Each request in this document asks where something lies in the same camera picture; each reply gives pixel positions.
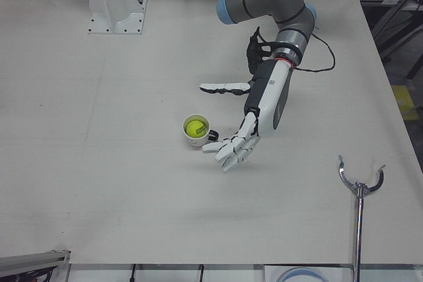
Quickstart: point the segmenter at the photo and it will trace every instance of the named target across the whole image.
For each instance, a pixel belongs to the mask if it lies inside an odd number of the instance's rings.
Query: blue joint cap
[[[313,17],[315,17],[315,21],[317,19],[317,13],[316,13],[316,9],[310,5],[309,3],[305,4],[306,8],[309,9],[311,11],[311,14],[313,15]]]
[[[227,12],[226,2],[225,0],[219,0],[216,5],[216,12],[217,16],[219,17],[220,21],[224,24],[234,24],[231,16]]]

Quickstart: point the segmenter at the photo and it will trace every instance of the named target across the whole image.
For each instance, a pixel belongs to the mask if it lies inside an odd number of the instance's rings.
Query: mug handle
[[[219,139],[219,133],[214,130],[209,131],[209,140],[210,141],[217,141]]]

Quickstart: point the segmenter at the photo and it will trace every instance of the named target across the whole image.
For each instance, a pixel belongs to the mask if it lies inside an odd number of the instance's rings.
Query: metal pole
[[[363,184],[359,183],[357,188],[356,199],[356,250],[354,252],[354,282],[360,282],[360,261],[362,254],[362,229],[363,229],[363,208],[364,208],[364,192]]]
[[[389,9],[377,22],[377,24],[371,29],[373,39],[376,40],[384,31],[385,27],[390,21],[397,15],[399,11],[408,3],[409,0],[400,0],[395,6]]]

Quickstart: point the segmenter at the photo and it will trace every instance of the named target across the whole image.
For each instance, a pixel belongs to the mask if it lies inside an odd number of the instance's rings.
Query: yellow object
[[[414,107],[410,93],[405,85],[392,85],[395,99],[399,107],[399,111],[403,114],[407,110]],[[403,116],[404,120],[420,120],[417,111],[413,110]]]
[[[206,134],[207,128],[200,120],[192,120],[186,125],[185,131],[191,138],[201,138]]]

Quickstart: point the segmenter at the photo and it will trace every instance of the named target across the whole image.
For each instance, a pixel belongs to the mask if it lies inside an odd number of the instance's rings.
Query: metal claw
[[[351,183],[345,175],[344,161],[342,156],[338,156],[339,164],[339,176],[344,184],[352,190],[356,195],[356,235],[355,235],[355,248],[354,248],[354,263],[353,263],[353,274],[354,282],[360,282],[360,262],[362,253],[362,228],[363,228],[363,208],[364,208],[364,197],[368,194],[376,192],[383,183],[383,168],[381,166],[376,172],[377,183],[372,187],[368,187],[367,184],[361,182]]]
[[[368,187],[368,185],[366,183],[362,183],[362,182],[354,182],[351,183],[346,175],[345,175],[345,168],[344,168],[344,161],[342,159],[342,155],[338,156],[339,158],[339,176],[341,177],[341,180],[344,182],[344,184],[350,189],[352,190],[352,192],[356,195],[358,195],[359,192],[362,192],[362,197],[374,193],[376,192],[383,183],[383,168],[386,167],[386,165],[384,164],[383,166],[381,166],[379,168],[379,170],[377,170],[376,172],[376,176],[377,176],[377,183],[376,185],[372,186],[372,187]]]

